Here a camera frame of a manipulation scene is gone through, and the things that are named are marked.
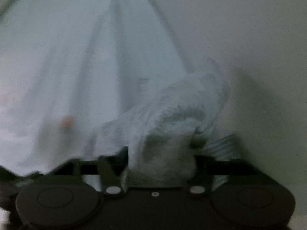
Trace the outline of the grey garment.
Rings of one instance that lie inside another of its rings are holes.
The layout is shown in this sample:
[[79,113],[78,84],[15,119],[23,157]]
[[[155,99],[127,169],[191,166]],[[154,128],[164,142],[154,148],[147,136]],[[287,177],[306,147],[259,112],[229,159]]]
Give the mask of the grey garment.
[[193,73],[98,128],[93,155],[127,147],[128,185],[183,185],[194,175],[194,154],[214,131],[228,91],[220,65],[206,58]]

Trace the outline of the white printed storage bag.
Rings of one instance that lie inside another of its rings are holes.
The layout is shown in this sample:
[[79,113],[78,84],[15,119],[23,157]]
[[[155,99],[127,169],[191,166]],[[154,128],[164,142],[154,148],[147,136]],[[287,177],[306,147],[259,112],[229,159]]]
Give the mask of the white printed storage bag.
[[1,0],[1,165],[41,171],[84,155],[91,131],[196,66],[194,19],[298,19],[306,0]]

